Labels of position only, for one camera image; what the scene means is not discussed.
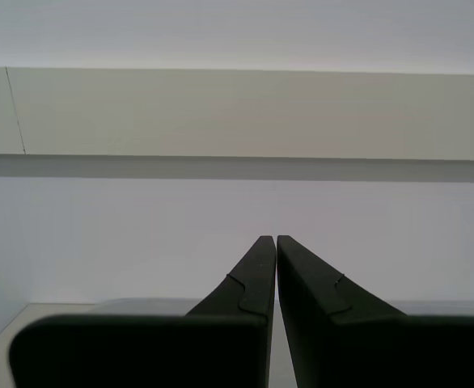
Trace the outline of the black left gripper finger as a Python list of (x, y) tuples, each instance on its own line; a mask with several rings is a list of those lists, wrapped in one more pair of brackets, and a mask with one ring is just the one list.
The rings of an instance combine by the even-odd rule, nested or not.
[(474, 316), (408, 315), (288, 235), (281, 314), (300, 387), (474, 387)]
[(277, 252), (258, 238), (187, 314), (58, 314), (11, 341), (17, 387), (265, 387)]

